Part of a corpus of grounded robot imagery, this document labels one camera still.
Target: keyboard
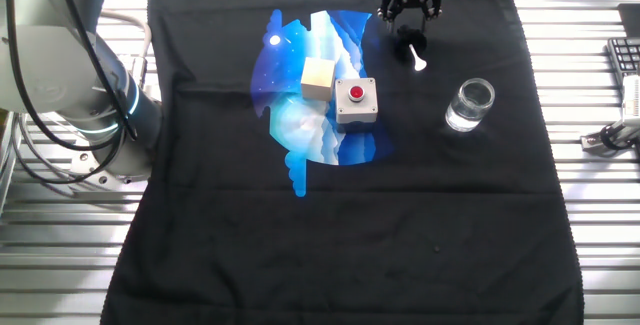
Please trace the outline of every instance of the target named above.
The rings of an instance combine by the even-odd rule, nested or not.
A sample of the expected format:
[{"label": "keyboard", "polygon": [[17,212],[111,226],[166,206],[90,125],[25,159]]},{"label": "keyboard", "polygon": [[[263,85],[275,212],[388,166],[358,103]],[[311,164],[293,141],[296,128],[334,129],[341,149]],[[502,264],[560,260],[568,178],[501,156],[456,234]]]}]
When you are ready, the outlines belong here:
[{"label": "keyboard", "polygon": [[625,77],[638,73],[640,38],[609,39],[607,47],[618,85],[622,88]]}]

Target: emergency stop button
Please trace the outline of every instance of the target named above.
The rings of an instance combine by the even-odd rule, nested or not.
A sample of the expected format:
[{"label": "emergency stop button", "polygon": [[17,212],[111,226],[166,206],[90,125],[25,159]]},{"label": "emergency stop button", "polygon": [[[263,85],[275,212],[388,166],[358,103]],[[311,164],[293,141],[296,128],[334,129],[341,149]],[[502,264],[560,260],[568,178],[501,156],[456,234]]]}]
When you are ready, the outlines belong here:
[{"label": "emergency stop button", "polygon": [[349,99],[353,102],[360,102],[364,99],[364,89],[360,86],[353,86],[349,89]]}]

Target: drinking glass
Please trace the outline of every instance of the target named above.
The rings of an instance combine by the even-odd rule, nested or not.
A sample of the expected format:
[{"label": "drinking glass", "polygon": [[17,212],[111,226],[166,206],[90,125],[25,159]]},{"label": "drinking glass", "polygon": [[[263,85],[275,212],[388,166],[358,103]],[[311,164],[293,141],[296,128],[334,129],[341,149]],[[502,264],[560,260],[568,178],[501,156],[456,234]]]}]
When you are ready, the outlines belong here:
[{"label": "drinking glass", "polygon": [[496,92],[487,80],[467,80],[449,104],[447,124],[460,132],[475,129],[491,109],[495,97]]}]

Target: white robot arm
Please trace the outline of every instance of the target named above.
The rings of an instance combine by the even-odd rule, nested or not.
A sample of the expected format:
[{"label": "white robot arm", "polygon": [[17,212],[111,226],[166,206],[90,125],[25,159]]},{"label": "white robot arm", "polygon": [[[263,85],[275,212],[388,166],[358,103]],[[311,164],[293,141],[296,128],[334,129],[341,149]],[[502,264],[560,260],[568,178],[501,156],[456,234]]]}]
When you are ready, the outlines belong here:
[{"label": "white robot arm", "polygon": [[[89,140],[98,161],[118,141],[101,149],[97,145],[126,128],[130,136],[107,169],[117,175],[145,175],[150,171],[162,112],[96,34],[103,1],[72,0],[77,10],[74,18],[68,0],[0,0],[0,108],[32,112],[24,92],[18,91],[23,83],[31,110],[62,116]],[[86,31],[89,50],[83,46],[77,20]],[[136,62],[144,71],[145,59]]]}]

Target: red button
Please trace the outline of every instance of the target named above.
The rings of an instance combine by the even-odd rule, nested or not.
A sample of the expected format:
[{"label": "red button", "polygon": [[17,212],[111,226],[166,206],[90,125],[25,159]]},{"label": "red button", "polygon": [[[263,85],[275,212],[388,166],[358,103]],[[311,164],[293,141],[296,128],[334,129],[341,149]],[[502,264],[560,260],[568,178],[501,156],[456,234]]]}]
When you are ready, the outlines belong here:
[{"label": "red button", "polygon": [[349,90],[352,100],[360,99],[364,96],[364,90],[360,86],[354,86]]}]

